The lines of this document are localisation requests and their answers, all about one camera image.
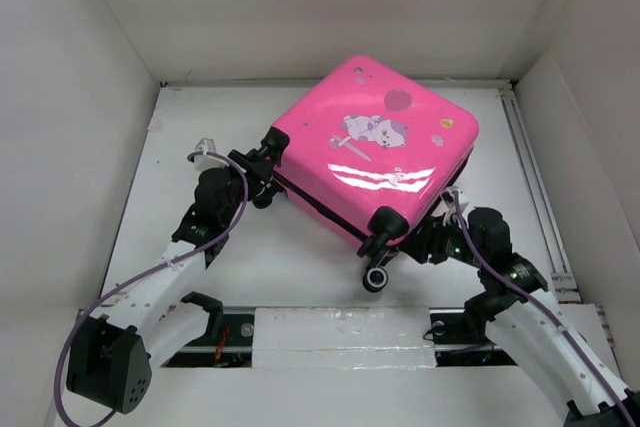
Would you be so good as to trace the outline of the pink hard-shell suitcase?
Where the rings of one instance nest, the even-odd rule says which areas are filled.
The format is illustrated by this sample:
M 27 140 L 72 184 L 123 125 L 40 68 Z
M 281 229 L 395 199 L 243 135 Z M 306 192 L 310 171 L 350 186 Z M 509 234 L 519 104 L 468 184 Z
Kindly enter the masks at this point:
M 364 288 L 377 293 L 478 134 L 465 109 L 355 55 L 277 118 L 254 155 L 273 162 L 269 179 L 292 203 L 356 246 Z

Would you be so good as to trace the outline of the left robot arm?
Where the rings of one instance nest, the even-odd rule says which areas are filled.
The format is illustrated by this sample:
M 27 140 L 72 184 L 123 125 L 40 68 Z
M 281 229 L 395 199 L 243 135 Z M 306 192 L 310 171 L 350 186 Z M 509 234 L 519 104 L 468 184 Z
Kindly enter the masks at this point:
M 149 389 L 153 371 L 193 340 L 212 343 L 222 334 L 223 306 L 191 286 L 228 242 L 248 203 L 271 181 L 276 156 L 262 146 L 223 156 L 207 150 L 190 160 L 221 166 L 201 173 L 194 201 L 157 265 L 118 283 L 87 307 L 65 340 L 54 374 L 59 418 L 73 422 L 63 395 L 76 394 L 128 414 Z

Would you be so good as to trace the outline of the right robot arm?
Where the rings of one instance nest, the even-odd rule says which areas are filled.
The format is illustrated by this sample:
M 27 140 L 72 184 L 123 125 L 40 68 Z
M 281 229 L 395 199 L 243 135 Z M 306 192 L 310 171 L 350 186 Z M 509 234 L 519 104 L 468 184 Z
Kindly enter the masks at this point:
M 595 354 L 562 314 L 538 269 L 512 247 L 492 208 L 427 217 L 402 243 L 419 263 L 455 259 L 477 268 L 483 291 L 467 300 L 460 328 L 502 349 L 566 426 L 636 426 L 639 394 Z

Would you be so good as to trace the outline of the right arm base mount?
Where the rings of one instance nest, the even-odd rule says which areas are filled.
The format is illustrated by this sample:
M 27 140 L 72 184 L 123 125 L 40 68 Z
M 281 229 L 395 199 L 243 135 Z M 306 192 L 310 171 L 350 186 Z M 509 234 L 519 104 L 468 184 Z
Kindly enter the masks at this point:
M 516 365 L 474 326 L 462 307 L 430 308 L 423 339 L 433 347 L 435 363 L 440 368 Z

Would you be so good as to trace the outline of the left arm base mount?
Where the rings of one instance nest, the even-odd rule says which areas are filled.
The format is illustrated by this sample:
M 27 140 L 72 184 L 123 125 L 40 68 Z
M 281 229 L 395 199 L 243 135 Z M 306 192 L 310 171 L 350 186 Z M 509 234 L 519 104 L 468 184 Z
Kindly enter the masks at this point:
M 252 366 L 255 307 L 224 307 L 218 299 L 192 292 L 182 304 L 209 316 L 203 334 L 182 347 L 163 367 L 249 368 Z

